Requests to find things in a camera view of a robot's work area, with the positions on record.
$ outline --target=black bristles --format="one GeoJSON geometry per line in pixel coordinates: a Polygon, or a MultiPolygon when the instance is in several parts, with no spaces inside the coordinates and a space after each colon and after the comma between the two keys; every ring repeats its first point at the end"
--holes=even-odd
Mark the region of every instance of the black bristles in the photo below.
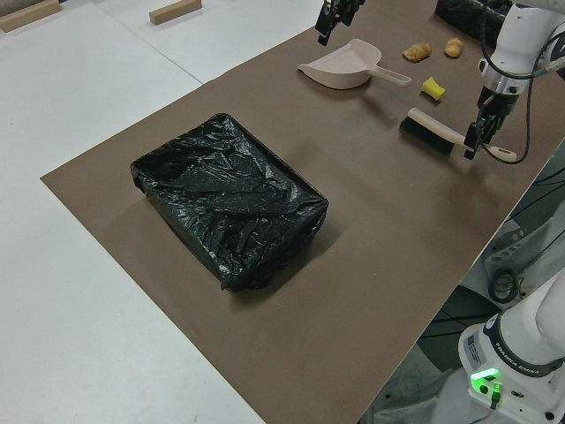
{"type": "Polygon", "coordinates": [[[425,144],[440,152],[442,155],[449,155],[453,150],[453,143],[443,139],[435,132],[431,132],[411,117],[406,117],[400,123],[400,129],[406,133],[422,140],[425,144]]]}

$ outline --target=dustpan handle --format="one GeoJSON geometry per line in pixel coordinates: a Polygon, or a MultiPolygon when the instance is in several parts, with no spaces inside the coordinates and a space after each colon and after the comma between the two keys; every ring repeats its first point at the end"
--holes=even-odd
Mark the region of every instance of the dustpan handle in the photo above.
{"type": "Polygon", "coordinates": [[[401,73],[393,72],[380,66],[375,66],[374,69],[369,69],[372,76],[397,84],[397,86],[406,87],[412,81],[412,78],[402,75],[401,73]]]}

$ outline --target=gray cylindrical object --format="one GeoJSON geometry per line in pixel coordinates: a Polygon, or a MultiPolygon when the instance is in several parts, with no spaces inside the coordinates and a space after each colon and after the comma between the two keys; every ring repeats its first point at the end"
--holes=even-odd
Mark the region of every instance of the gray cylindrical object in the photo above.
{"type": "Polygon", "coordinates": [[[32,4],[41,3],[41,1],[42,0],[0,0],[0,16],[20,11],[32,4]]]}

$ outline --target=wooden stick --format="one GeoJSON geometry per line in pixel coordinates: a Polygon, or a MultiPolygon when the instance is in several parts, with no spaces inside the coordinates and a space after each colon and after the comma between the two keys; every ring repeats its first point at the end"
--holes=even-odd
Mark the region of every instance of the wooden stick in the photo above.
{"type": "Polygon", "coordinates": [[[14,13],[3,16],[0,18],[0,29],[7,33],[12,29],[31,24],[38,19],[45,18],[58,11],[61,11],[61,4],[59,4],[58,0],[44,0],[41,3],[26,7],[21,11],[15,11],[14,13]]]}
{"type": "Polygon", "coordinates": [[[149,12],[149,20],[155,25],[160,25],[168,20],[197,11],[202,7],[202,0],[180,0],[168,6],[149,12]]]}

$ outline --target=dustpan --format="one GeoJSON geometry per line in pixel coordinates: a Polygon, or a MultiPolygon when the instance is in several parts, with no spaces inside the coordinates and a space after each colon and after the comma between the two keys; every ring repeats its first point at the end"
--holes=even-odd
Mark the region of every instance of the dustpan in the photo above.
{"type": "Polygon", "coordinates": [[[381,57],[375,46],[354,39],[329,55],[300,65],[298,69],[314,81],[338,90],[360,86],[372,76],[402,87],[410,84],[410,77],[378,66],[381,57]]]}

